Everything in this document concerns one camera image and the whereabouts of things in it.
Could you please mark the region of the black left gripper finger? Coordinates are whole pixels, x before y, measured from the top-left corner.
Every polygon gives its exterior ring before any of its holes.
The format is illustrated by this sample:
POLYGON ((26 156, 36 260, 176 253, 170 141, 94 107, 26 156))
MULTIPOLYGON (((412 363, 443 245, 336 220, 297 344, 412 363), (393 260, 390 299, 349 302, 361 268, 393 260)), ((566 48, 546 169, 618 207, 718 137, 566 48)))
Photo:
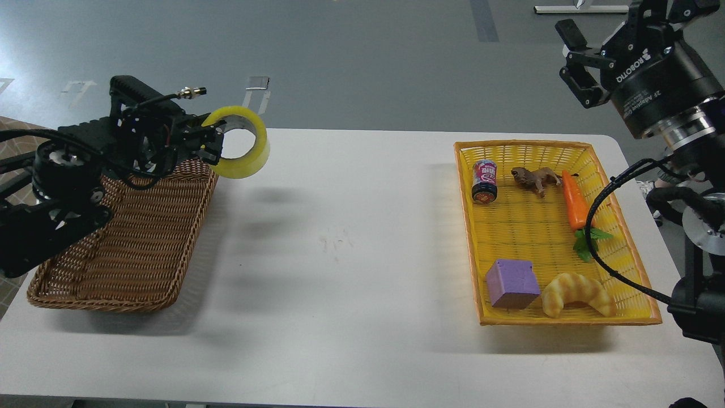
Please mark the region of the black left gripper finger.
POLYGON ((193 153, 209 165, 218 165, 222 158, 227 121, 203 116, 193 127, 193 153))

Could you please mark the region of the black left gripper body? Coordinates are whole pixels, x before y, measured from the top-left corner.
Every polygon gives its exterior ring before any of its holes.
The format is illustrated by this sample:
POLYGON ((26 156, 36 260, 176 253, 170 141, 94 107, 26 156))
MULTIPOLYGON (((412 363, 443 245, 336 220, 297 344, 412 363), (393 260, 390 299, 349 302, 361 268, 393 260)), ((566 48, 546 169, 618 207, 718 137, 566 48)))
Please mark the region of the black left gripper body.
POLYGON ((156 137, 156 147, 162 171, 172 171, 180 163, 198 158, 201 116, 161 116, 157 121, 160 136, 156 137))

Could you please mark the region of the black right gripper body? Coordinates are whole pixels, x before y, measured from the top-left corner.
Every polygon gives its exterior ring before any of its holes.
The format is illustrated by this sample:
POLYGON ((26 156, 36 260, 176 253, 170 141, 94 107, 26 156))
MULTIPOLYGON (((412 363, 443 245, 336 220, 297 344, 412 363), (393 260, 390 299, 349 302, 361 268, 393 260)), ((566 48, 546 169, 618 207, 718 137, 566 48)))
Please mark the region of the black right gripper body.
POLYGON ((681 31, 663 23, 646 25, 637 41, 626 39, 626 23, 605 39, 603 51, 614 68, 600 84, 632 137, 652 137, 655 124, 694 108, 723 86, 681 31))

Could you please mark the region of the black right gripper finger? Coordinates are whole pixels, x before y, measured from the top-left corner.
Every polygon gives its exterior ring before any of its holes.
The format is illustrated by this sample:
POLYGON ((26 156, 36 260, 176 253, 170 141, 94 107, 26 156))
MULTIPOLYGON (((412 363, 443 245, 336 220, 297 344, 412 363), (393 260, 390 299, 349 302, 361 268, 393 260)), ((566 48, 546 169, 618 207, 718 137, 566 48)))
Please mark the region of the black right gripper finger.
POLYGON ((647 25, 687 25, 720 9, 720 1, 632 1, 626 19, 626 41, 644 39, 647 25))
POLYGON ((555 23, 555 31, 559 34, 564 49, 565 66, 559 70, 559 77, 564 81, 573 96, 586 109, 611 102, 612 91, 601 85, 589 71, 595 68, 600 71, 613 70, 615 60, 606 56, 608 42, 616 36, 618 29, 609 34, 601 47, 593 48, 572 19, 560 20, 555 23))

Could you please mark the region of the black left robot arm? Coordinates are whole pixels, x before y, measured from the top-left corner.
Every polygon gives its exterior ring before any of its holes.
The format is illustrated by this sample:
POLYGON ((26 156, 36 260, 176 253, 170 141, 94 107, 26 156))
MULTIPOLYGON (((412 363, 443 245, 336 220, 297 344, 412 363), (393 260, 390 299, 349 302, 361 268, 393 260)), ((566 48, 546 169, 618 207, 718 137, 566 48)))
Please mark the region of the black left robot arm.
POLYGON ((112 219, 101 204, 102 176, 137 191, 152 189, 184 160, 220 162, 225 120, 188 114, 176 100, 207 93, 186 87, 163 95, 131 75, 111 78, 108 116, 55 130, 8 129, 2 142, 44 140, 33 152, 2 159, 2 276, 20 277, 112 219))

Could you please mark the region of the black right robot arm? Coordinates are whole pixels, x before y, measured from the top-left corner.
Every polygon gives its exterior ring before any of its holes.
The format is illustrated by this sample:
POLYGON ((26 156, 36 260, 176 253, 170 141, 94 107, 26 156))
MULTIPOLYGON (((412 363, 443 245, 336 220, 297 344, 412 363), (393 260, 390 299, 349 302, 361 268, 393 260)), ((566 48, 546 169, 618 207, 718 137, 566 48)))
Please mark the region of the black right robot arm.
POLYGON ((637 139, 663 137, 670 154, 642 159, 614 176, 591 204, 585 243, 609 276, 666 305, 682 335, 723 349, 723 86, 684 39, 689 23, 720 9, 718 1, 634 1, 626 19, 598 48, 575 21, 555 30, 567 54, 560 78, 585 108, 611 103, 637 139), (591 221, 605 199, 653 168, 672 176, 703 175, 711 188, 655 188, 651 209, 686 234, 684 276, 671 295, 634 283, 593 246, 591 221))

